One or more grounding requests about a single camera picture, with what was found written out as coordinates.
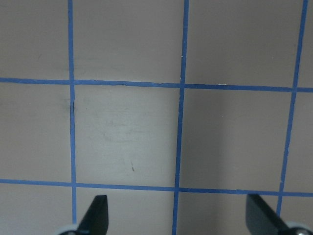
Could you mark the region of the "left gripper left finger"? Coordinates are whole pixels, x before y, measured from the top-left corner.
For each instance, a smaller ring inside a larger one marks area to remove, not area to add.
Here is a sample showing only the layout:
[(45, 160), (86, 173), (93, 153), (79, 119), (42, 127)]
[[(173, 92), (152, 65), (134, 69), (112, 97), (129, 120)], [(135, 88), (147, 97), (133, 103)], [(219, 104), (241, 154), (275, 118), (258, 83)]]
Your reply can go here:
[(108, 198), (94, 197), (91, 205), (77, 227), (78, 235), (106, 235), (109, 226)]

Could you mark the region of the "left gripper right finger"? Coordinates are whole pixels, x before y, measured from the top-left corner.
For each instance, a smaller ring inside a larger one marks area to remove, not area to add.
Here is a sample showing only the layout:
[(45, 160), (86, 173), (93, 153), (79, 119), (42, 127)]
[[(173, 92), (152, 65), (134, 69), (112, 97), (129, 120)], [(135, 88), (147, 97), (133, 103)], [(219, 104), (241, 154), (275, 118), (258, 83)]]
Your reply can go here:
[(281, 235), (289, 229), (258, 194), (246, 196), (246, 227), (251, 235)]

